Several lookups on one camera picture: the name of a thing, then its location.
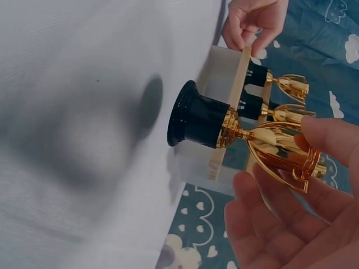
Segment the finger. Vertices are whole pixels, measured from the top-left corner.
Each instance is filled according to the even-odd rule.
[[[281,28],[263,29],[262,33],[253,42],[252,56],[255,57],[261,49],[266,48],[269,43],[272,42],[273,39],[280,34],[281,31]]]
[[[236,43],[233,41],[232,32],[229,27],[230,26],[229,26],[229,22],[227,19],[226,22],[224,23],[223,30],[222,30],[222,36],[223,36],[224,42],[227,45],[228,49],[240,50],[239,47],[236,45]]]
[[[242,39],[245,45],[251,46],[253,44],[253,41],[255,40],[255,33],[248,30],[243,30]]]
[[[348,167],[350,157],[359,145],[359,127],[341,119],[302,118],[302,131],[308,143],[336,158]]]
[[[333,189],[318,178],[310,179],[308,192],[303,198],[316,214],[328,222],[334,222],[340,213],[354,203],[352,195]]]
[[[265,242],[266,250],[283,264],[305,245],[290,233],[265,205],[256,180],[247,172],[240,172],[233,180],[237,199],[246,206],[256,234]]]
[[[228,20],[230,24],[230,30],[232,34],[232,39],[236,46],[242,50],[245,46],[245,42],[242,39],[242,28],[241,28],[241,19],[235,13],[229,13]]]
[[[312,241],[328,227],[325,221],[310,214],[284,184],[267,174],[257,163],[253,166],[253,174],[272,211],[287,225],[289,231],[305,243]]]
[[[242,202],[231,201],[226,204],[224,220],[229,242],[241,268],[280,268],[280,263],[265,251],[265,245],[256,236]]]

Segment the cloud shape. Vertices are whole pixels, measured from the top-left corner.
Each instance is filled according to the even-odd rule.
[[[168,251],[161,253],[156,269],[198,268],[201,265],[201,254],[195,248],[182,246],[182,239],[178,235],[168,234],[163,248]]]
[[[346,60],[348,63],[359,60],[359,36],[350,34],[344,47],[346,49]]]
[[[329,101],[330,107],[333,111],[333,117],[338,119],[344,118],[344,113],[340,110],[340,103],[337,101],[337,97],[333,94],[332,91],[329,91]]]
[[[339,24],[341,19],[346,16],[347,9],[348,6],[344,0],[330,0],[325,11],[324,20],[326,22]]]

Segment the gold trophy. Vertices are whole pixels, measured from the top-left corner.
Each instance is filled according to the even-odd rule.
[[[305,105],[305,99],[309,93],[309,83],[305,76],[287,74],[278,78],[274,78],[273,74],[268,71],[266,77],[267,83],[277,83],[278,87],[285,95],[291,99]]]
[[[301,123],[305,115],[315,117],[315,112],[306,110],[304,105],[284,104],[278,105],[271,100],[269,104],[263,98],[242,91],[238,115],[249,119],[258,120],[260,116],[266,116],[269,121]]]
[[[171,113],[168,144],[175,146],[190,140],[219,149],[238,138],[247,141],[256,161],[268,174],[297,192],[307,193],[310,178],[323,178],[326,173],[324,158],[307,143],[300,124],[267,122],[245,130],[235,108],[200,95],[196,83],[188,81]]]
[[[276,83],[285,95],[296,102],[305,105],[305,99],[309,93],[309,83],[305,76],[287,74],[274,78],[268,68],[255,64],[250,60],[248,64],[245,85],[253,84],[264,87],[266,83]]]

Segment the wooden plank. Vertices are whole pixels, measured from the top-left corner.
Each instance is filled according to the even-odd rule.
[[[241,99],[242,89],[245,83],[247,69],[251,58],[251,47],[245,47],[241,54],[240,63],[237,68],[236,76],[234,77],[232,90],[228,98],[228,104],[234,108],[238,107]],[[208,179],[217,181],[220,168],[224,159],[226,148],[216,149],[209,161]]]

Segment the black base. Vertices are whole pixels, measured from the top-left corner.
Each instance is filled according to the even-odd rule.
[[[216,148],[228,104],[202,96],[193,80],[185,83],[174,103],[167,129],[173,147],[183,140]]]

